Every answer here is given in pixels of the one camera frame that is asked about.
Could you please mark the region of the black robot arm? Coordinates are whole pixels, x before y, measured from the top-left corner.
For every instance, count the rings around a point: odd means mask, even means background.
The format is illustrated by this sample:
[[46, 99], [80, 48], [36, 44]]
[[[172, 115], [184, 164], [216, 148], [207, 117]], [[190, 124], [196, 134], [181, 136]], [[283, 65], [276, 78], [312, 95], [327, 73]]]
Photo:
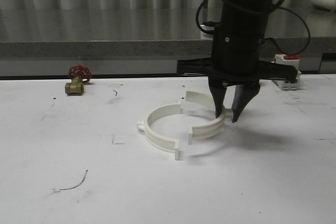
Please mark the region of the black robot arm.
[[179, 75], [207, 76], [215, 116], [222, 113], [227, 87], [235, 86], [232, 122], [259, 93], [260, 80], [296, 81], [294, 66], [261, 61], [268, 16], [275, 8], [272, 0], [222, 0], [221, 20], [214, 27], [211, 56], [179, 60]]

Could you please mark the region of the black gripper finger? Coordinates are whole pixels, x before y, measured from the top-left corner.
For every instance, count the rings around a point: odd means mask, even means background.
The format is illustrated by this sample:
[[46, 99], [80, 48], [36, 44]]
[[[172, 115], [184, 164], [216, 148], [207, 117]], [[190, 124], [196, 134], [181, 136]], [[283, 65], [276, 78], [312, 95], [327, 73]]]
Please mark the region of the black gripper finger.
[[215, 117], [218, 118], [223, 111], [223, 102], [227, 88], [224, 87], [221, 79], [214, 77], [208, 77], [208, 85], [214, 101]]
[[232, 104], [232, 122], [238, 121], [245, 106], [259, 93], [259, 82], [240, 84], [236, 86], [234, 100]]

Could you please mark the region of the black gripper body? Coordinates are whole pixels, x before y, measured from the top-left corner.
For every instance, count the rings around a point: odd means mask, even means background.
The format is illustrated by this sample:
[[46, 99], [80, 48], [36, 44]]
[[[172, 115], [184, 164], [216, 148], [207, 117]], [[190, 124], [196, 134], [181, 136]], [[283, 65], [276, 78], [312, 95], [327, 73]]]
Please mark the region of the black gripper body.
[[228, 86], [257, 80], [276, 80], [296, 77], [293, 66], [259, 60], [264, 40], [260, 37], [214, 36], [209, 58], [179, 60], [179, 76], [207, 76], [223, 80]]

